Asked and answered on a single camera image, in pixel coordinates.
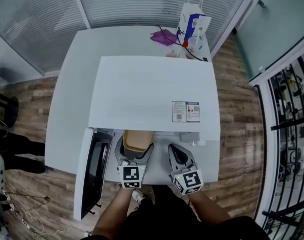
person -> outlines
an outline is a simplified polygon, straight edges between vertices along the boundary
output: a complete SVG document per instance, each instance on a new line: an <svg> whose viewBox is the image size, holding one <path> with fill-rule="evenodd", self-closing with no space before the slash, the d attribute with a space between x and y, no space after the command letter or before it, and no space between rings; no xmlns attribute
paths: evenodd
<svg viewBox="0 0 304 240"><path fill-rule="evenodd" d="M10 201L11 198L7 194L0 194L0 202L1 201ZM0 216L4 214L5 211L13 211L14 210L14 204L13 203L0 203Z"/></svg>
<svg viewBox="0 0 304 240"><path fill-rule="evenodd" d="M191 207L168 186L154 185L152 188L155 204L139 190L120 188L99 218L92 235L83 240L269 239L252 218L231 218L202 191L187 195L200 219L198 221ZM126 217L132 197L138 201L139 207Z"/></svg>
<svg viewBox="0 0 304 240"><path fill-rule="evenodd" d="M40 161L16 156L32 154L43 157L44 153L45 143L30 141L25 136L0 129L0 155L4 160L5 170L18 169L34 174L44 173L46 167Z"/></svg>

window blinds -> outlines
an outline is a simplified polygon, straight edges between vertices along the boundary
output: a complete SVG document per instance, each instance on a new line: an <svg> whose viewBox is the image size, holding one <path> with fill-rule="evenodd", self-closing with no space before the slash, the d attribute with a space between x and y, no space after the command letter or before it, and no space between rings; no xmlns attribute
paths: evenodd
<svg viewBox="0 0 304 240"><path fill-rule="evenodd" d="M159 24L176 28L188 0L81 0L92 28ZM203 0L203 12L212 17L206 36L210 50L243 0ZM200 0L190 0L198 4Z"/></svg>
<svg viewBox="0 0 304 240"><path fill-rule="evenodd" d="M81 29L75 0L0 0L0 36L40 72L61 68Z"/></svg>

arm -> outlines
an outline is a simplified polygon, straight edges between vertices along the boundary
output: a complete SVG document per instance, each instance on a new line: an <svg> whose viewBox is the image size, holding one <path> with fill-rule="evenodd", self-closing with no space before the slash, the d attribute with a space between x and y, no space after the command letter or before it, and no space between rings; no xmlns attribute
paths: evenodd
<svg viewBox="0 0 304 240"><path fill-rule="evenodd" d="M215 226L229 220L229 214L214 201L209 199L202 191L188 195L200 220L208 225Z"/></svg>
<svg viewBox="0 0 304 240"><path fill-rule="evenodd" d="M127 210L132 198L133 189L120 188L105 209L93 230L93 235L114 239L126 220Z"/></svg>

purple cloth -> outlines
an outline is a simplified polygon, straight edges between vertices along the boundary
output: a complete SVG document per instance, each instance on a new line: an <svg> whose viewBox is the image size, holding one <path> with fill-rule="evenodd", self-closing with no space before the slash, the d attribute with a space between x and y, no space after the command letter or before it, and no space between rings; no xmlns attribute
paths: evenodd
<svg viewBox="0 0 304 240"><path fill-rule="evenodd" d="M159 42L163 45L166 45L166 46L170 46L172 43L176 42L177 40L177 36L173 33L171 33L170 31L168 31L167 29L164 29L163 30L163 33L162 31L157 31L155 33L152 33L151 34L151 39L155 42Z"/></svg>

white shoe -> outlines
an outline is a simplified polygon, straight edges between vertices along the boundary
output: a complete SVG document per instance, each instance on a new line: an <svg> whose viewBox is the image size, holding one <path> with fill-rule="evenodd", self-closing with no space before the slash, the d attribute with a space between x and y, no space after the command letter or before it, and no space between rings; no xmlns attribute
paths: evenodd
<svg viewBox="0 0 304 240"><path fill-rule="evenodd" d="M141 201L143 199L145 199L146 197L143 195L143 193L140 190L135 189L132 193L132 197L135 201L137 201L138 203L141 203Z"/></svg>
<svg viewBox="0 0 304 240"><path fill-rule="evenodd" d="M11 211L13 211L14 210L14 204L13 203L9 203L9 205L11 206Z"/></svg>

